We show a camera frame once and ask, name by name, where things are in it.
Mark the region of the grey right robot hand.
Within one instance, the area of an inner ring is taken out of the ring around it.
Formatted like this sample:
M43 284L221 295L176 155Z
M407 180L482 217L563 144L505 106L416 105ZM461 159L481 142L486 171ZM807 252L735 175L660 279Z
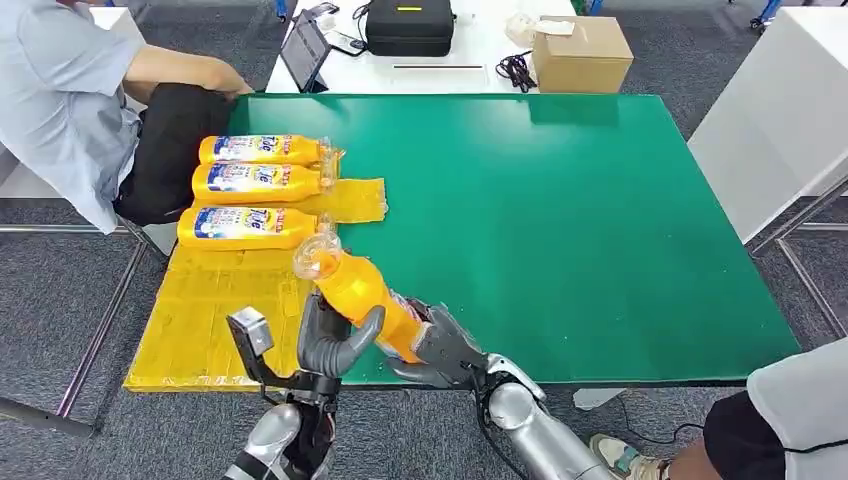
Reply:
M424 332L413 342L419 363L387 357L385 365L400 379L436 388L471 389L484 382L486 354L444 304L408 302L423 320Z

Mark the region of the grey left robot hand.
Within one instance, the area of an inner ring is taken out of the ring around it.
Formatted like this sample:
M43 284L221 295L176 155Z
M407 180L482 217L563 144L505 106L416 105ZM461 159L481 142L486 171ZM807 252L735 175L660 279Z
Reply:
M299 327L297 360L302 369L328 378L341 378L373 344L383 328L386 310L377 305L365 323L350 331L350 321L319 292L307 297Z

